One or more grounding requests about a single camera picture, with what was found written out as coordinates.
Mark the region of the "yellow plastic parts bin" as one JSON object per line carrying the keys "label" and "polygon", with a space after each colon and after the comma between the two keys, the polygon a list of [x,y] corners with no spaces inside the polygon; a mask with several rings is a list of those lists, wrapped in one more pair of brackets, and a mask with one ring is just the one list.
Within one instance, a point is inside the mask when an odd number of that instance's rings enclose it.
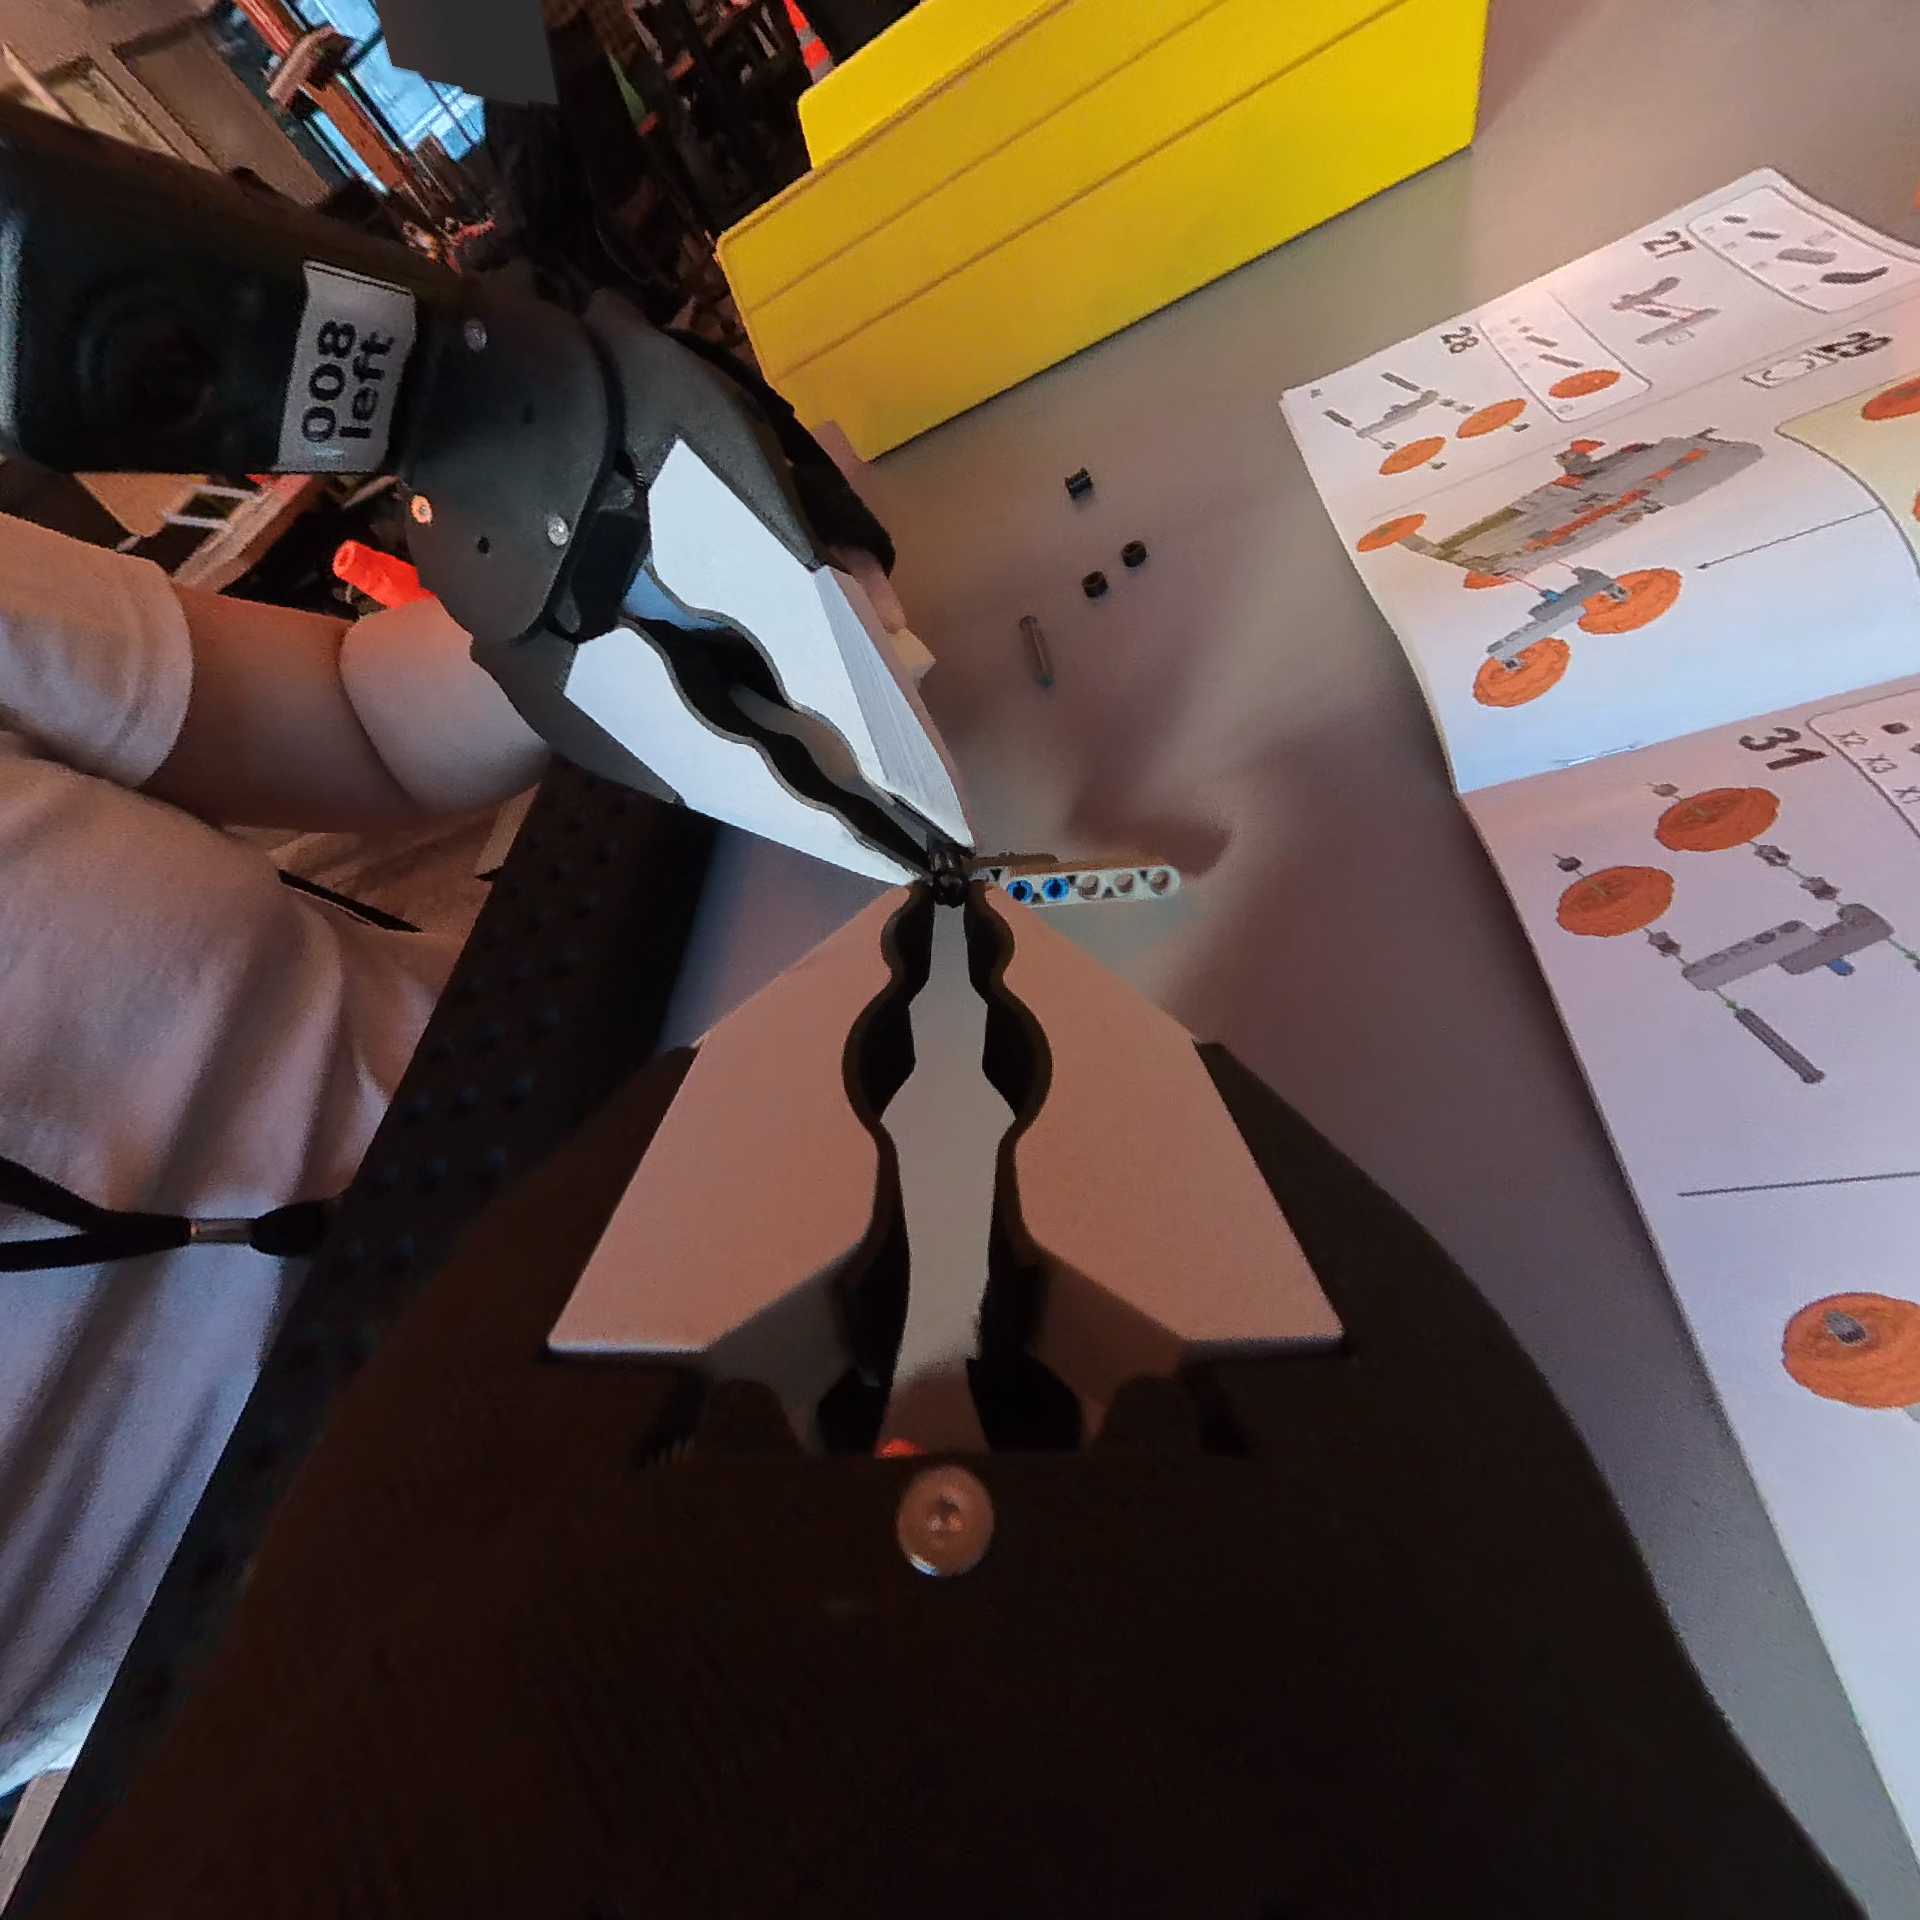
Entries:
{"label": "yellow plastic parts bin", "polygon": [[934,2],[801,99],[717,241],[761,375],[872,462],[1472,145],[1483,2]]}

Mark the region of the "grey beam with blue pin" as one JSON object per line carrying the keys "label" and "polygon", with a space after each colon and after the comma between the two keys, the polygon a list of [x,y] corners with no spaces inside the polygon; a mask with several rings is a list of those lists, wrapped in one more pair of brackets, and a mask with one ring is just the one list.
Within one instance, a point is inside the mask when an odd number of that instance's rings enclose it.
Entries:
{"label": "grey beam with blue pin", "polygon": [[1019,905],[1142,905],[1176,899],[1184,876],[1161,861],[1129,867],[1074,867],[1042,861],[1001,861],[980,869],[980,877]]}

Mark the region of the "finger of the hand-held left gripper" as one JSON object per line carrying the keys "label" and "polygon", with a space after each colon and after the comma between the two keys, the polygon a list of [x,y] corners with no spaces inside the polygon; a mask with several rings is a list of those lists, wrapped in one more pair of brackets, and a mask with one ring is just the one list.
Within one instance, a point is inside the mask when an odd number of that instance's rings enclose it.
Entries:
{"label": "finger of the hand-held left gripper", "polygon": [[648,511],[658,588],[750,639],[780,705],[844,740],[866,793],[904,802],[939,842],[971,852],[947,747],[864,586],[790,550],[686,439],[665,452]]}
{"label": "finger of the hand-held left gripper", "polygon": [[944,836],[861,775],[820,717],[738,684],[741,650],[622,621],[576,650],[565,701],[689,809],[884,884],[923,879]]}

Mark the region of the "person's left forearm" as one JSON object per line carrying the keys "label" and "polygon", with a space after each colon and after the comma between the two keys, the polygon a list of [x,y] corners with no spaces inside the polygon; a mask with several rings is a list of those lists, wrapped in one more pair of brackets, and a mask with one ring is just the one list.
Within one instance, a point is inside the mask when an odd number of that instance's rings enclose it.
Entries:
{"label": "person's left forearm", "polygon": [[374,831],[497,806],[549,747],[418,602],[360,619],[177,589],[192,689],[145,790],[210,826]]}

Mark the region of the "instruction booklet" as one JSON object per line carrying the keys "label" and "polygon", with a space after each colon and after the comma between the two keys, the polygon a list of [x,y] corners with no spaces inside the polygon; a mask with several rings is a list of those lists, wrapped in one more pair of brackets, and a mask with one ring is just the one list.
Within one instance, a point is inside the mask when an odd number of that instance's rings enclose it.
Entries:
{"label": "instruction booklet", "polygon": [[1766,167],[1281,398],[1908,1839],[1915,373]]}

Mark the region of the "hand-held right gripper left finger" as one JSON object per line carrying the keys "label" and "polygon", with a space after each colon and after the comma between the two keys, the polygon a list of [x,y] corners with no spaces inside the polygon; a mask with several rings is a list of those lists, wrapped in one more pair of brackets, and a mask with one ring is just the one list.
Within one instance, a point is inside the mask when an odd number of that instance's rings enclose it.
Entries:
{"label": "hand-held right gripper left finger", "polygon": [[884,1118],[938,902],[894,889],[710,1027],[549,1349],[769,1386],[806,1442],[877,1442],[910,1252]]}

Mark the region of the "grey desk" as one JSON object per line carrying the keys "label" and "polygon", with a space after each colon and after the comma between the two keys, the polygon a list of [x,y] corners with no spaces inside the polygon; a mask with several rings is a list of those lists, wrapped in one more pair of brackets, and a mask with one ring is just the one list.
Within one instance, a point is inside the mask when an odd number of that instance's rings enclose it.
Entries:
{"label": "grey desk", "polygon": [[1867,1913],[1915,1915],[1900,1818],[1424,694],[1281,415],[1288,389],[1760,165],[1915,238],[1915,4],[1490,4],[1470,150],[875,463],[820,439],[896,540],[980,830],[1120,849],[1133,828],[1184,869],[1168,908],[1086,915],[1088,946],[1481,1287],[1750,1756]]}

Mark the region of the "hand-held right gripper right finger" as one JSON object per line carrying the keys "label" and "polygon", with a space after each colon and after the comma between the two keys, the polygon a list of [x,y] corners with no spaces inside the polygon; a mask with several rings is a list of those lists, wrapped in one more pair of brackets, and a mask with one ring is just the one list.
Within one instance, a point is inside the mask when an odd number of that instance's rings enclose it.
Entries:
{"label": "hand-held right gripper right finger", "polygon": [[1197,1039],[977,886],[968,973],[1005,1109],[968,1390],[990,1442],[1081,1442],[1138,1379],[1332,1353],[1344,1327]]}

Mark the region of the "person's white shirt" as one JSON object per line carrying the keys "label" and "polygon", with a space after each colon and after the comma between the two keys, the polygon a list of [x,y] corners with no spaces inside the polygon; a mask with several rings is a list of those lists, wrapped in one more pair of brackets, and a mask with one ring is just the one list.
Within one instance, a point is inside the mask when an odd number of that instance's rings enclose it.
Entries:
{"label": "person's white shirt", "polygon": [[[5,1161],[109,1215],[252,1219],[352,1181],[462,937],[249,839],[308,831],[145,790],[192,689],[177,589],[5,519]],[[5,1793],[70,1767],[297,1281],[242,1244],[5,1275]]]}

